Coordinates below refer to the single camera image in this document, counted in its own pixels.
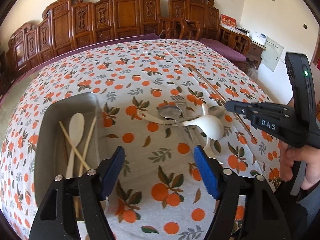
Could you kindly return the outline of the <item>person's right hand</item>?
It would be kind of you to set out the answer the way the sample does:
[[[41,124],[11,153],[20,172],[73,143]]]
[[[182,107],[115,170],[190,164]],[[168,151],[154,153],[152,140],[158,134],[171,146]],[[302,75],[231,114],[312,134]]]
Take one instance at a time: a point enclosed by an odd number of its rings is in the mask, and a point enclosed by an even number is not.
[[[289,148],[288,144],[280,141],[280,177],[290,181],[293,177],[292,168],[295,161],[306,162],[305,177],[301,189],[311,190],[319,184],[320,157],[319,149],[305,145],[301,148]]]

